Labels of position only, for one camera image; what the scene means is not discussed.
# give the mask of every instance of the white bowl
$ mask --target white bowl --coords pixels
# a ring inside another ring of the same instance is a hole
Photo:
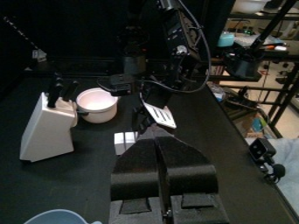
[[[254,14],[264,10],[270,0],[237,0],[233,12]]]
[[[78,96],[79,110],[89,112],[83,119],[90,123],[105,123],[110,121],[118,113],[118,97],[102,88],[91,88]]]

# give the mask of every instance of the black tabletop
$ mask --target black tabletop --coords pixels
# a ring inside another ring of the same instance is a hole
[[[78,93],[97,87],[94,80],[79,82]],[[93,124],[79,119],[71,130],[73,153],[27,164],[19,160],[22,136],[49,84],[46,78],[26,78],[0,102],[0,223],[25,223],[57,208],[79,213],[87,222],[109,223],[110,173],[117,162],[114,134],[131,130],[138,97],[121,98],[110,122]],[[215,165],[230,222],[296,223],[211,91],[205,88],[198,94],[174,95],[169,107],[178,125],[175,136]]]

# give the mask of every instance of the white knife block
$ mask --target white knife block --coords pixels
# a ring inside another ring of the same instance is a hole
[[[74,151],[71,127],[77,126],[77,105],[73,101],[57,101],[49,108],[49,98],[42,93],[33,117],[23,133],[21,159],[33,162]]]

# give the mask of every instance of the knife handle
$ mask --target knife handle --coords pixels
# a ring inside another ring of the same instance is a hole
[[[77,91],[77,89],[78,89],[79,84],[81,84],[81,83],[79,83],[77,80],[70,84],[70,86],[69,86],[69,88],[67,88],[67,90],[66,90],[66,93],[63,94],[63,97],[62,97],[62,99],[63,99],[66,102],[70,101],[71,96],[74,95],[74,93],[75,93],[75,91]]]
[[[57,108],[55,104],[57,104],[57,101],[61,98],[62,89],[63,89],[63,85],[61,83],[57,83],[55,86],[51,89],[50,97],[49,97],[49,104],[47,104],[47,107],[51,108],[51,109]]]
[[[54,88],[57,83],[61,83],[61,84],[63,83],[63,78],[62,78],[62,75],[59,73],[55,73],[53,78],[51,78],[51,85],[49,87],[49,91],[47,91],[46,95],[50,96],[50,93],[51,93],[53,88]]]

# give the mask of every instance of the white cup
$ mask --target white cup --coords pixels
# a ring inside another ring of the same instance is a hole
[[[78,96],[79,111],[83,112],[83,119],[90,123],[105,123],[118,113],[118,97],[101,87],[91,88]]]
[[[89,224],[71,210],[54,209],[34,216],[25,224]]]

